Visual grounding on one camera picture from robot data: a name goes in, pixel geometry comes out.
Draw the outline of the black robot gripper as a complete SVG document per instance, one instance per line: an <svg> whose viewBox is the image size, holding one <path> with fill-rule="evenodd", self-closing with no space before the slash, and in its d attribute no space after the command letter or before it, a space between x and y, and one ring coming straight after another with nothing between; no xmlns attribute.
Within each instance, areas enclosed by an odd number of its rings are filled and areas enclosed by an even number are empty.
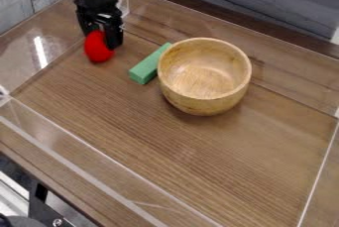
<svg viewBox="0 0 339 227"><path fill-rule="evenodd" d="M84 35L99 29L96 22L103 25L105 45L109 50L123 44L121 12L116 8L117 0L75 0L77 19Z"/></svg>

